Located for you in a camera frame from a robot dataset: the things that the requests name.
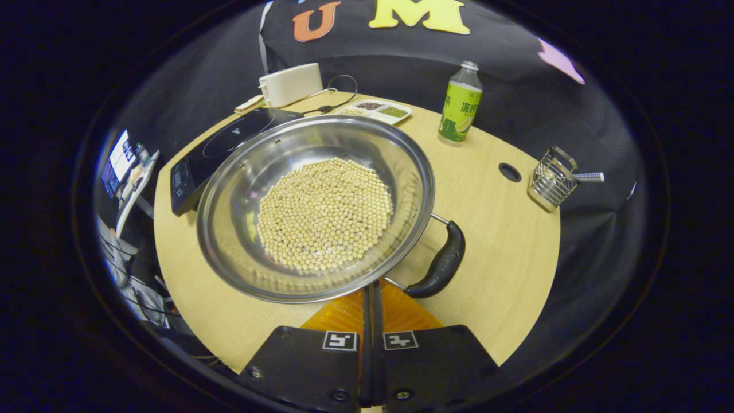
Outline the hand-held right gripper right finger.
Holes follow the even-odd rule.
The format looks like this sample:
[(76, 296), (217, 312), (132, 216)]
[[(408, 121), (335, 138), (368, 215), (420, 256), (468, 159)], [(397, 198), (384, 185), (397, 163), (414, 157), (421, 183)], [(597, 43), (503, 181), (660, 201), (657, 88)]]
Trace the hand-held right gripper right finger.
[(397, 287), (374, 287), (374, 404), (383, 412), (466, 408), (498, 364), (464, 325), (443, 326)]

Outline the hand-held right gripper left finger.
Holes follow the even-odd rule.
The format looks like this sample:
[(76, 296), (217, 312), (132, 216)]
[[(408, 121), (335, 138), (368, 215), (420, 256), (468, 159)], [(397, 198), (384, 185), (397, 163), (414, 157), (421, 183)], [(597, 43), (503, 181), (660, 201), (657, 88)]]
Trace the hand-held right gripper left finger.
[(262, 397), (307, 412), (372, 405), (373, 287), (326, 303), (301, 327), (278, 326), (238, 376)]

